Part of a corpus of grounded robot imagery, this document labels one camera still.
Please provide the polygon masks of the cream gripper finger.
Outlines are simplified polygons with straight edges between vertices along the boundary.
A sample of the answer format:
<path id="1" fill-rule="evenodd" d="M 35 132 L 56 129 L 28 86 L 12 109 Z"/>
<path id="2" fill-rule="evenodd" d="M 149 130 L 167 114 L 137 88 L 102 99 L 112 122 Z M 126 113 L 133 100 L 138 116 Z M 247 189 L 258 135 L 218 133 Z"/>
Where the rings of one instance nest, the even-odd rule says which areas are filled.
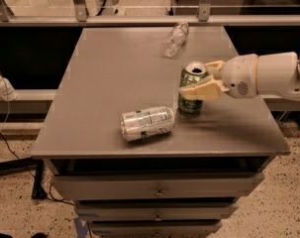
<path id="1" fill-rule="evenodd" d="M 222 60 L 215 60 L 206 64 L 208 72 L 214 76 L 215 79 L 222 78 L 222 70 L 225 62 Z"/>
<path id="2" fill-rule="evenodd" d="M 214 100 L 230 89 L 220 79 L 209 75 L 197 83 L 182 86 L 179 88 L 180 95 L 187 100 Z"/>

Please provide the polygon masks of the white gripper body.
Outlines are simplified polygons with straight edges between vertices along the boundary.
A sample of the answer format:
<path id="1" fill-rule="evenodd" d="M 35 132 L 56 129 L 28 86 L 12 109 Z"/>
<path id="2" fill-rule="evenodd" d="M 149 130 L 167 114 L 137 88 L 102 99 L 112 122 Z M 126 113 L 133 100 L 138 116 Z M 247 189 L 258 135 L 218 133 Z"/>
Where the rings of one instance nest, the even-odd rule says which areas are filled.
<path id="1" fill-rule="evenodd" d="M 237 56 L 226 62 L 222 69 L 222 81 L 228 88 L 227 94 L 234 98 L 257 96 L 255 73 L 258 56 L 255 54 Z"/>

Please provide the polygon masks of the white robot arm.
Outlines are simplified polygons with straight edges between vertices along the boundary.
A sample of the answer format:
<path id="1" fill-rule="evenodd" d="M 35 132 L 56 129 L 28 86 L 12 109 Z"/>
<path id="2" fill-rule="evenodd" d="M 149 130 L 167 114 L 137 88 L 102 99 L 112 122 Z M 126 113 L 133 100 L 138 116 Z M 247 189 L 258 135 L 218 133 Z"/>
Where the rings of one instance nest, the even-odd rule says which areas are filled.
<path id="1" fill-rule="evenodd" d="M 204 63 L 209 74 L 179 88 L 188 100 L 213 100 L 226 93 L 233 98 L 276 95 L 300 101 L 300 56 L 294 52 L 237 56 Z"/>

